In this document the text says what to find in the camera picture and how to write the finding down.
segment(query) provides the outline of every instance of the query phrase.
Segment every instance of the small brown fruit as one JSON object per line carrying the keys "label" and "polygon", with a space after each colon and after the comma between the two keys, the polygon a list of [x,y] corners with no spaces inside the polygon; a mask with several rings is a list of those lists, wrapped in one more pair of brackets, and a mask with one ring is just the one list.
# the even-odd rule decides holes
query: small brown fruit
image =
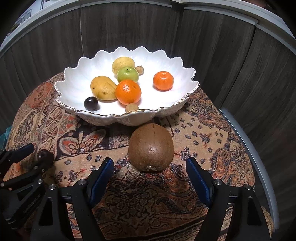
{"label": "small brown fruit", "polygon": [[143,125],[131,135],[128,156],[131,164],[139,171],[160,172],[173,160],[173,139],[160,125]]}
{"label": "small brown fruit", "polygon": [[130,111],[138,110],[138,109],[139,109],[139,106],[137,104],[131,103],[126,106],[126,113]]}
{"label": "small brown fruit", "polygon": [[144,74],[144,68],[142,66],[137,66],[135,69],[138,71],[139,75]]}

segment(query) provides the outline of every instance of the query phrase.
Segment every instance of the scalloped bowl rim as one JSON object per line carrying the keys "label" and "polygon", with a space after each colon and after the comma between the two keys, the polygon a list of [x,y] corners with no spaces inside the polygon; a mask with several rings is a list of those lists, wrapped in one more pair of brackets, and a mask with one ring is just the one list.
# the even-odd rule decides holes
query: scalloped bowl rim
{"label": "scalloped bowl rim", "polygon": [[[107,53],[110,53],[110,54],[111,54],[111,53],[114,53],[117,49],[120,49],[120,48],[124,48],[124,49],[126,49],[127,51],[129,51],[129,52],[135,51],[135,50],[138,49],[138,48],[144,48],[145,50],[147,50],[148,53],[155,53],[155,52],[157,52],[157,51],[162,51],[162,52],[164,52],[165,56],[166,56],[167,58],[169,58],[169,57],[167,56],[166,52],[165,52],[164,50],[162,50],[162,49],[156,50],[155,52],[149,52],[148,49],[146,49],[144,46],[139,46],[139,47],[137,47],[137,48],[134,49],[134,50],[128,50],[127,48],[125,48],[125,47],[123,47],[123,46],[120,46],[120,47],[117,47],[113,52],[107,52],[107,51],[105,51],[105,50],[99,50],[99,51],[95,54],[95,56],[94,56],[93,58],[81,57],[81,58],[78,60],[77,66],[76,66],[75,68],[72,68],[72,67],[67,67],[67,68],[65,68],[65,69],[64,69],[64,72],[63,72],[63,74],[64,74],[64,80],[63,80],[63,81],[57,81],[57,82],[64,82],[64,81],[66,81],[67,79],[66,79],[66,76],[65,76],[65,71],[66,71],[67,69],[77,69],[77,68],[79,67],[79,63],[80,63],[80,60],[81,60],[81,59],[84,59],[84,58],[85,58],[85,59],[94,59],[94,58],[95,58],[100,52],[107,52]],[[185,67],[183,66],[183,59],[182,59],[181,57],[174,57],[174,58],[169,58],[169,59],[175,59],[175,58],[179,58],[179,59],[181,59],[181,62],[182,62],[182,68],[183,68],[183,69],[193,69],[193,70],[194,70],[193,75],[192,75],[192,77],[191,77],[191,81],[193,81],[193,78],[194,78],[195,73],[196,73],[195,69],[194,69],[194,68],[185,68]],[[155,112],[155,113],[157,113],[157,112],[159,112],[160,110],[163,110],[163,109],[169,109],[169,108],[171,108],[172,106],[177,105],[177,104],[179,104],[179,103],[185,101],[186,98],[188,98],[189,95],[191,95],[193,92],[195,92],[195,91],[199,88],[199,86],[200,86],[200,82],[199,82],[199,81],[194,81],[194,82],[197,83],[196,86],[195,86],[190,92],[188,92],[187,94],[185,94],[182,98],[180,98],[178,101],[176,101],[175,103],[173,103],[172,105],[170,105],[170,106],[168,106],[168,107],[159,107],[159,108],[156,109],[156,110],[151,110],[151,109],[138,109],[138,110],[135,110],[135,111],[130,111],[130,112],[128,112],[128,113],[124,113],[124,114],[122,114],[122,115],[116,115],[116,114],[100,115],[100,114],[93,113],[93,112],[90,112],[90,111],[77,110],[77,109],[74,108],[74,107],[67,106],[67,105],[65,105],[64,103],[62,103],[62,102],[58,99],[58,97],[62,96],[62,93],[58,90],[58,88],[57,88],[57,86],[56,86],[56,83],[57,83],[57,82],[54,83],[54,88],[55,88],[55,90],[56,90],[57,93],[58,93],[58,95],[55,97],[55,101],[56,101],[57,103],[59,103],[59,104],[60,104],[61,106],[63,106],[64,108],[66,108],[66,109],[70,109],[70,110],[74,110],[75,112],[81,112],[81,113],[85,113],[86,115],[90,115],[90,116],[92,116],[92,115],[94,115],[94,116],[100,116],[100,117],[104,117],[104,118],[108,118],[108,117],[111,117],[111,116],[112,116],[112,117],[116,117],[116,118],[118,118],[118,117],[123,117],[123,116],[132,115],[132,114],[134,114],[134,113],[138,113],[138,112]]]}

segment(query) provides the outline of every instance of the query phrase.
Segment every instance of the metal screw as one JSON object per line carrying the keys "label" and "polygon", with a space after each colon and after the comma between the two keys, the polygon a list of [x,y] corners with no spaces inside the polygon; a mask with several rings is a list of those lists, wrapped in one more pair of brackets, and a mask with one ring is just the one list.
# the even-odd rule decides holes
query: metal screw
{"label": "metal screw", "polygon": [[249,185],[249,184],[244,184],[244,188],[247,189],[247,190],[251,190],[252,189],[251,185]]}
{"label": "metal screw", "polygon": [[56,188],[56,185],[55,184],[51,184],[49,187],[48,187],[50,190],[54,190]]}
{"label": "metal screw", "polygon": [[85,179],[80,179],[78,181],[78,185],[84,185],[86,183],[86,180]]}
{"label": "metal screw", "polygon": [[215,180],[214,180],[214,183],[215,183],[216,185],[221,185],[221,184],[223,183],[223,181],[220,180],[220,179],[215,179]]}

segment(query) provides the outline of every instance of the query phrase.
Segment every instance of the patterned tablecloth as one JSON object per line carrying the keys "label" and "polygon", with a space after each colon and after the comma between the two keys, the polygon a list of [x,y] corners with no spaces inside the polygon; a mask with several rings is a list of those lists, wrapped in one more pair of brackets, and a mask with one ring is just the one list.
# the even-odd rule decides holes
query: patterned tablecloth
{"label": "patterned tablecloth", "polygon": [[[163,172],[137,171],[128,159],[128,143],[135,127],[115,123],[93,126],[61,108],[53,85],[63,80],[58,74],[38,86],[20,107],[12,126],[7,150],[27,143],[35,153],[15,164],[5,180],[20,175],[36,161],[40,149],[54,153],[54,166],[44,174],[48,184],[64,187],[87,178],[105,157],[114,160],[114,175],[102,201],[93,209],[106,239],[194,240],[207,208],[200,203],[185,171],[193,156],[203,169],[225,183],[254,186],[252,165],[239,138],[199,88],[176,114],[154,118],[174,142],[174,159]],[[72,205],[68,205],[76,239],[81,238]],[[224,240],[231,218],[227,209],[219,240]],[[264,213],[271,232],[273,223]]]}

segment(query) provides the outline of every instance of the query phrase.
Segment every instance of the white bowl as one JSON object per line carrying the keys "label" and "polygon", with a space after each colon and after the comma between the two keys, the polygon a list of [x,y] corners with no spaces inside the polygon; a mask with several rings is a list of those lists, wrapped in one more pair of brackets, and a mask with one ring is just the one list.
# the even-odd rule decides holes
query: white bowl
{"label": "white bowl", "polygon": [[[142,90],[139,110],[125,113],[125,106],[119,101],[104,102],[99,100],[97,111],[87,111],[84,100],[93,96],[90,83],[96,76],[107,76],[116,84],[118,81],[112,72],[115,59],[126,56],[132,58],[136,66],[143,66],[144,74],[139,77],[138,84]],[[159,71],[168,71],[174,77],[173,87],[168,91],[158,91],[153,87],[153,76]],[[82,57],[76,68],[64,70],[64,81],[54,84],[58,102],[68,112],[80,116],[83,120],[96,125],[105,126],[119,122],[127,126],[138,126],[155,116],[168,116],[182,108],[188,96],[200,85],[193,81],[194,68],[184,68],[180,57],[168,58],[165,51],[149,52],[145,47],[127,50],[118,47],[108,53],[100,50],[92,59]]]}

